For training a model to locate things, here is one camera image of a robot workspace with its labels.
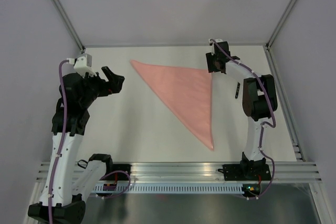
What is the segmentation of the pink satin napkin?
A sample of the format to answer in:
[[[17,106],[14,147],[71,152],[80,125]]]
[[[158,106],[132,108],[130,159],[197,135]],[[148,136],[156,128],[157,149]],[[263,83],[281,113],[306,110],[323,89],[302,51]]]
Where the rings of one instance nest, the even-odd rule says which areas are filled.
[[[212,75],[205,69],[130,63],[179,121],[213,151]]]

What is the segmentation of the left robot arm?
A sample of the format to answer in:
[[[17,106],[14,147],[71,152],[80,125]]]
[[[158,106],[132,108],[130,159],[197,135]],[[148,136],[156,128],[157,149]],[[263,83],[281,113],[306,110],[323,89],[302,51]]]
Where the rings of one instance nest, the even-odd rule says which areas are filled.
[[[119,93],[125,78],[108,67],[101,68],[106,80],[87,73],[61,76],[56,112],[52,118],[53,149],[49,171],[39,201],[28,208],[28,216],[41,223],[81,223],[86,201],[96,183],[114,176],[112,157],[93,154],[74,182],[73,171],[89,121],[89,107],[99,97]]]

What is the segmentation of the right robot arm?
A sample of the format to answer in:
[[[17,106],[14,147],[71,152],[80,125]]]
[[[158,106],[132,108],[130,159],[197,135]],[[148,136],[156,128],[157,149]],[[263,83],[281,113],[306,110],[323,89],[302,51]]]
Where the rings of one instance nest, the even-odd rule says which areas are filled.
[[[276,127],[274,112],[278,108],[274,77],[260,75],[232,56],[228,42],[210,39],[212,51],[206,54],[209,73],[221,72],[231,76],[242,90],[242,108],[248,119],[247,142],[239,164],[224,164],[219,172],[225,181],[272,181],[262,143],[265,129]]]

